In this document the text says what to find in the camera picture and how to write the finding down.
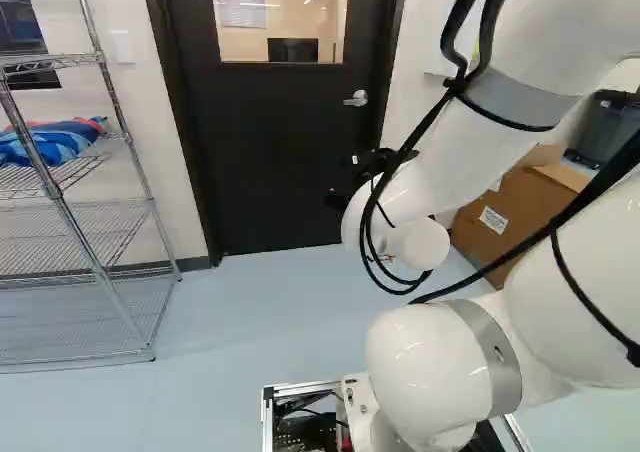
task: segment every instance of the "black trash can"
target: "black trash can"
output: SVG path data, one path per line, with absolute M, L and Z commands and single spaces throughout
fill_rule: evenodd
M 565 156 L 592 169 L 604 165 L 640 129 L 640 96 L 599 90 L 589 99 L 578 139 Z

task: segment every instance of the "light switch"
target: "light switch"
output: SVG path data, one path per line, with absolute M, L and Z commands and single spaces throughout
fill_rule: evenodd
M 112 44 L 111 62 L 116 64 L 135 64 L 136 57 L 129 31 L 112 29 L 109 30 L 109 36 L 111 37 Z

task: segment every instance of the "door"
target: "door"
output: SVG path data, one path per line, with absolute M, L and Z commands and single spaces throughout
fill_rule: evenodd
M 205 220 L 226 253 L 340 241 L 324 198 L 351 186 L 341 162 L 379 139 L 393 5 L 167 0 L 198 186 L 217 212 Z

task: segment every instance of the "door lever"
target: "door lever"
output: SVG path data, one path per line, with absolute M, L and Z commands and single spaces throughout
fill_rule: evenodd
M 342 104 L 350 107 L 364 107 L 368 102 L 369 96 L 367 95 L 367 91 L 359 89 L 353 93 L 353 97 L 351 99 L 343 100 Z

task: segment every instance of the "blue blanket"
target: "blue blanket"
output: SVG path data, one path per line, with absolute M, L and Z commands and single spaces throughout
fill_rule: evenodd
M 75 118 L 60 122 L 27 122 L 40 155 L 48 166 L 62 165 L 75 159 L 103 133 L 102 117 Z M 13 127 L 0 132 L 0 166 L 15 164 L 31 167 L 31 161 Z

